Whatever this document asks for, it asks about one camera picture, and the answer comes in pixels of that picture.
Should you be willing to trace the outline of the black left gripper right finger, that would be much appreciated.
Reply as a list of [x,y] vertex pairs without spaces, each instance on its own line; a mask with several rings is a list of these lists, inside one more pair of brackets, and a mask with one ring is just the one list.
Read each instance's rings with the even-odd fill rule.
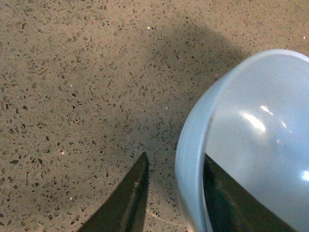
[[214,232],[294,232],[205,155],[205,203]]

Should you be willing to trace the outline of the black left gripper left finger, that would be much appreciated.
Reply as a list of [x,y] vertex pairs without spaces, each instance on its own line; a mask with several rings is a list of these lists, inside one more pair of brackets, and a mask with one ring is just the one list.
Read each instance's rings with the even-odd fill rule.
[[141,232],[146,215],[149,160],[136,160],[107,201],[78,229],[80,232]]

